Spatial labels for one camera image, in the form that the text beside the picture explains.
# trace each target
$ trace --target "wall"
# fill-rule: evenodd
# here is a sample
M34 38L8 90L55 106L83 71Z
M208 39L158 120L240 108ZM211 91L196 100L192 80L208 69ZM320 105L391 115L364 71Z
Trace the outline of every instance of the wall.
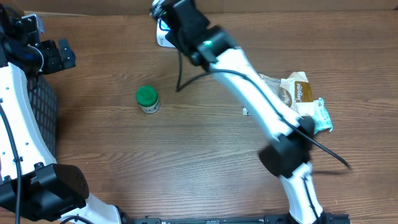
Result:
M148 14L151 0L0 0L36 12L85 15ZM398 0L196 0L205 13L390 10Z

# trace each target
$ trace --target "wooden table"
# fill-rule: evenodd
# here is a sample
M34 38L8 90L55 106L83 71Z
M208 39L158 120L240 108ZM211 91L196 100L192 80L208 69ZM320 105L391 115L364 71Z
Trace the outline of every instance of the wooden table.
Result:
M213 14L257 70L304 71L325 99L334 130L311 152L325 211L353 223L398 219L398 12ZM48 77L60 100L58 162L78 166L90 191L132 217L249 217L287 213L278 178L257 158L267 145L241 105L212 78L174 92L174 49L155 42L148 16L47 17L42 38L66 37L77 67ZM184 61L184 79L200 73ZM142 85L162 107L144 114ZM323 174L329 171L342 175ZM1 212L0 223L12 223Z

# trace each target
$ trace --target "green lid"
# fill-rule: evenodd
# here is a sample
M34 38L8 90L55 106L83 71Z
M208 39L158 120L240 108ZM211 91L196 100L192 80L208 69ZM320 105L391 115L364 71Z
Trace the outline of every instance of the green lid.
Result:
M152 86L143 86L137 90L136 99L143 107L154 106L157 101L156 90Z

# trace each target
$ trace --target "wood grain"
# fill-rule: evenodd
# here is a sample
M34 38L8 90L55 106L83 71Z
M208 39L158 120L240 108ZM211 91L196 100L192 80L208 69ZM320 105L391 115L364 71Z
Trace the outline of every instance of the wood grain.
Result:
M25 11L83 15L148 15L151 0L0 0ZM393 10L398 0L196 0L205 13Z
M334 124L317 140L342 164L311 152L323 208L353 223L398 219L398 13L213 14L263 74L304 71ZM247 217L289 210L257 151L266 140L241 105L211 78L175 93L177 53L155 42L147 16L44 19L44 39L68 38L77 67L48 76L60 100L58 162L78 166L91 192L132 217ZM200 73L184 61L184 79ZM159 93L144 114L134 96ZM325 175L337 171L342 175ZM0 212L0 223L13 214Z

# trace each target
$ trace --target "brown label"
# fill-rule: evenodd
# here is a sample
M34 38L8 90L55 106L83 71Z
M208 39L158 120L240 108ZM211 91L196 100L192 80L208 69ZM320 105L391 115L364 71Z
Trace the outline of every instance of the brown label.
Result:
M307 82L294 82L296 103L313 102L312 90Z

